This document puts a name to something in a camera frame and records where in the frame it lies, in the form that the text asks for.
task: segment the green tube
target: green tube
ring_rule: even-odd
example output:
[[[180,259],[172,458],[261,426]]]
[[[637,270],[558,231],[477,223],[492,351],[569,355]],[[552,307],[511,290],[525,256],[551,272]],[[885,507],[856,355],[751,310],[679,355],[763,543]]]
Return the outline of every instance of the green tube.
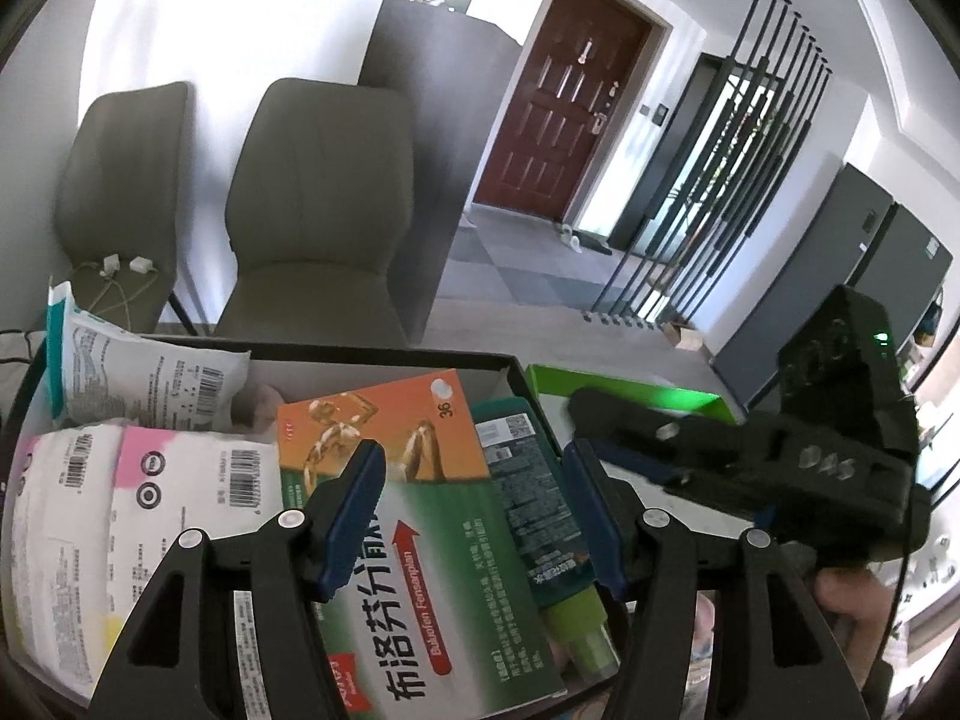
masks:
[[[521,397],[482,403],[470,413],[547,632],[586,682],[611,677],[619,659],[607,612],[544,426]]]

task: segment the plastic bag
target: plastic bag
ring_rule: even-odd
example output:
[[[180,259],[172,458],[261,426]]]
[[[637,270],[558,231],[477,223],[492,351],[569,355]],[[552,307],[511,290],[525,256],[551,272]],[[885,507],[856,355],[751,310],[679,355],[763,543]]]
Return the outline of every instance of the plastic bag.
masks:
[[[86,698],[107,661],[107,533],[121,423],[32,441],[13,504],[11,582],[27,654]]]
[[[130,427],[113,482],[107,555],[107,642],[181,531],[210,538],[256,531],[283,507],[275,443]]]
[[[230,429],[250,353],[141,338],[77,308],[70,283],[50,290],[47,368],[54,419],[112,418],[170,430]]]

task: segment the white wall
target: white wall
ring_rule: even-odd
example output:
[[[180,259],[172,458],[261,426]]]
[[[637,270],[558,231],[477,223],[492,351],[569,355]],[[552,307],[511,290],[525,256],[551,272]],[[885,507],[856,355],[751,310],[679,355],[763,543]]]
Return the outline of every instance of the white wall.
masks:
[[[909,0],[857,0],[887,77],[896,127],[960,180],[960,80]]]
[[[56,185],[77,132],[80,60],[94,0],[48,0],[0,73],[0,327],[42,320]]]
[[[196,89],[176,286],[194,319],[216,322],[236,279],[224,209],[264,91],[285,76],[356,83],[381,1],[97,0],[80,117],[111,91],[181,79]]]
[[[808,138],[752,237],[692,318],[716,354],[773,283],[803,237],[860,124],[868,95],[834,76]]]
[[[196,319],[214,322],[234,284],[224,206],[261,95],[282,76],[355,83],[381,1],[97,0],[83,59],[80,116],[106,92],[177,79],[195,85],[194,175],[181,232],[178,294]],[[669,1],[638,1],[675,26],[647,95],[654,104],[669,104],[683,90],[703,30]],[[523,42],[543,4],[473,0],[469,15]],[[659,136],[658,128],[650,132],[649,119],[640,119],[628,127],[610,178],[597,191],[620,207]]]
[[[874,108],[874,99],[867,97],[863,106],[863,113],[860,114],[860,121],[853,132],[850,145],[847,147],[847,153],[843,161],[860,172],[870,175],[870,167],[877,154],[877,148],[880,147],[882,140],[880,133],[880,122],[877,120],[877,110]]]

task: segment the door handle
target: door handle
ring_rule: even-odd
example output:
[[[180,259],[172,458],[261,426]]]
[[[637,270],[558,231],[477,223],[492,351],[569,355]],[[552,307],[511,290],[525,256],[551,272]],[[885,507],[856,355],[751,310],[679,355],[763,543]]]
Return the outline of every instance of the door handle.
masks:
[[[582,53],[582,55],[580,55],[580,58],[577,60],[581,65],[587,64],[587,60],[589,59],[589,55],[590,55],[590,49],[592,48],[593,48],[593,41],[587,40],[587,47],[584,49],[584,52]]]
[[[599,135],[603,132],[604,125],[607,123],[607,119],[610,117],[605,113],[595,113],[593,114],[593,127],[590,129],[592,135]]]

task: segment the green box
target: green box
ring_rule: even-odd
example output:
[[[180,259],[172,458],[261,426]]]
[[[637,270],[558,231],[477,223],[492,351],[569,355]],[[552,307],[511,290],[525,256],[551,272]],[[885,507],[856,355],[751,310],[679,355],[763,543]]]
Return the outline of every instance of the green box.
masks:
[[[594,386],[597,389],[635,400],[652,409],[699,413],[722,422],[736,424],[736,418],[724,399],[711,392],[681,389],[678,386],[633,382],[601,373],[583,373],[550,365],[528,365],[527,381],[536,399],[543,395],[569,397],[578,389]]]

